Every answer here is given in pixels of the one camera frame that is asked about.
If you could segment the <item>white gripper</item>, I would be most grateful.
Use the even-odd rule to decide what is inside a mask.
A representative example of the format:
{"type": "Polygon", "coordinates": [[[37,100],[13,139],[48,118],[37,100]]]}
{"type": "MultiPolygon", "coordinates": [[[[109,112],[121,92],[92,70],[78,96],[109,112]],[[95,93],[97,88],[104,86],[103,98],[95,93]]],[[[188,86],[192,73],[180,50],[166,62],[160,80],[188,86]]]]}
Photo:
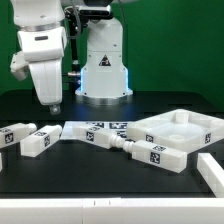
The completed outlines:
{"type": "Polygon", "coordinates": [[[38,99],[50,113],[61,113],[62,58],[67,44],[63,27],[39,32],[18,32],[21,50],[12,57],[10,69],[20,81],[30,71],[38,99]]]}

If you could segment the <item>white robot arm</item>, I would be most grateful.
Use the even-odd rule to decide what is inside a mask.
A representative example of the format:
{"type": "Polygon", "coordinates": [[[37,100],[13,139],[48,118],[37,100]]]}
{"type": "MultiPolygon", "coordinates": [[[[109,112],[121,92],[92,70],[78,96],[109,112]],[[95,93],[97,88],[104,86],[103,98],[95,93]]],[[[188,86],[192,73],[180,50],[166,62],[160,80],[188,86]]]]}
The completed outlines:
{"type": "Polygon", "coordinates": [[[114,0],[10,0],[21,50],[10,69],[19,80],[30,76],[41,104],[58,114],[62,102],[62,59],[88,30],[87,62],[78,67],[72,57],[72,75],[80,78],[75,91],[80,101],[113,105],[129,100],[128,69],[122,61],[123,27],[114,18],[114,0]]]}

